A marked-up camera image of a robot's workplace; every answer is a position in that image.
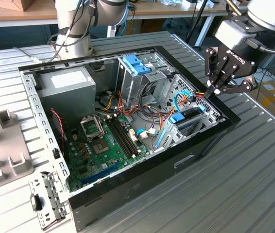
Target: metal panel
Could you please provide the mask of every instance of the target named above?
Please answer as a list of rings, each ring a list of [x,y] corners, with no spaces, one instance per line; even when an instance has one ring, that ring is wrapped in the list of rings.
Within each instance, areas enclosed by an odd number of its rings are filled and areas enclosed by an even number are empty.
[[[98,39],[93,44],[99,54],[163,45],[203,83],[207,81],[200,55],[168,32]],[[49,46],[26,49],[40,59],[52,56]],[[23,100],[17,73],[19,65],[30,63],[33,62],[20,52],[0,51],[0,110],[10,108],[18,116],[35,171],[40,172],[50,164],[28,102]],[[241,118],[234,131],[206,158],[89,226],[85,232],[275,232],[275,118],[245,94],[221,99]],[[0,233],[40,232],[29,200],[27,181],[31,176],[0,187]],[[74,229],[67,218],[49,231]]]

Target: desk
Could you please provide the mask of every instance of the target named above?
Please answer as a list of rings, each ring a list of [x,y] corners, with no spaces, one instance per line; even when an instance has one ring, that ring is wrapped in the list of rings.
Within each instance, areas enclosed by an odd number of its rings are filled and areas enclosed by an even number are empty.
[[[194,8],[189,9],[181,4],[177,4],[176,6],[165,6],[160,2],[138,2],[136,4],[136,14],[134,18],[150,19],[192,17],[193,12]],[[202,41],[206,36],[214,17],[225,15],[227,15],[225,7],[221,4],[216,4],[214,8],[204,10],[202,16],[207,17],[207,19],[196,41],[196,46],[202,44]],[[132,19],[131,12],[129,13],[127,19]],[[0,27],[44,24],[57,24],[56,9],[54,7],[53,0],[36,0],[25,12],[0,8]],[[115,27],[109,26],[107,35],[107,37],[115,36]]]
[[[168,32],[93,40],[98,54],[156,45],[206,83],[203,58]],[[43,61],[54,55],[49,45],[22,49]],[[51,164],[17,71],[30,64],[33,61],[20,51],[0,51],[0,110],[17,115],[35,168],[32,175],[0,187],[0,233],[42,233],[32,211],[28,180],[49,171]],[[220,99],[241,122],[204,159],[82,232],[275,232],[275,118],[246,94]],[[69,216],[48,230],[74,232]]]

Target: motherboard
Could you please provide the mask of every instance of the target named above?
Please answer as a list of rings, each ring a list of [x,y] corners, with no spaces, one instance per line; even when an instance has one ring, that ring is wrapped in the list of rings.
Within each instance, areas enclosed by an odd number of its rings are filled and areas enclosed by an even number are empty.
[[[118,130],[123,131],[126,138],[131,140],[135,147],[132,149],[136,150],[136,154],[130,154],[130,151],[122,145],[125,140],[124,135],[120,137],[120,134],[114,134],[114,124],[111,124],[113,121],[121,125],[121,129],[118,128]],[[68,180],[71,192],[135,163],[149,154],[148,149],[140,140],[133,142],[131,139],[130,133],[133,129],[124,115],[103,119],[100,123],[103,134],[98,135],[102,136],[96,136],[90,140],[85,130],[88,134],[100,132],[100,127],[96,127],[94,121],[87,122],[87,125],[81,124],[79,128],[66,133],[65,160],[70,170]]]

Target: blue cable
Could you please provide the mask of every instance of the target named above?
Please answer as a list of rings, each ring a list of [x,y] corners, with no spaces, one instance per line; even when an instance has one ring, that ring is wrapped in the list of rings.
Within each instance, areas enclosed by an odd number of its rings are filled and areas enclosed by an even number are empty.
[[[141,133],[141,132],[144,132],[144,131],[146,131],[145,129],[140,129],[140,130],[138,130],[137,131],[137,136]]]
[[[179,106],[178,106],[178,104],[177,104],[177,96],[178,96],[179,94],[184,94],[184,95],[187,95],[187,96],[189,96],[189,97],[192,97],[193,95],[190,94],[190,93],[188,93],[187,91],[180,91],[179,93],[177,93],[177,94],[175,95],[175,97],[174,97],[174,105],[175,105],[177,111],[180,112],[181,109],[179,108]]]
[[[123,34],[124,30],[126,29],[126,26],[127,26],[127,21],[124,22],[123,30],[121,31],[121,33],[119,34],[119,36],[121,36]]]

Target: robotic arm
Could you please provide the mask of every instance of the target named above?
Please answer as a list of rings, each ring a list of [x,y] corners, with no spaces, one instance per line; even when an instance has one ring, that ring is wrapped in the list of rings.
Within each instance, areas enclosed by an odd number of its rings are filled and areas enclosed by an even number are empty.
[[[223,21],[215,36],[219,47],[205,49],[205,72],[209,77],[205,98],[214,94],[249,92],[258,84],[253,76],[268,53],[275,54],[275,1],[251,0],[242,14],[231,1],[225,0],[237,17]],[[245,77],[240,85],[234,78]]]
[[[61,59],[89,56],[93,47],[89,29],[122,24],[128,16],[128,0],[56,0],[59,33],[55,43]]]

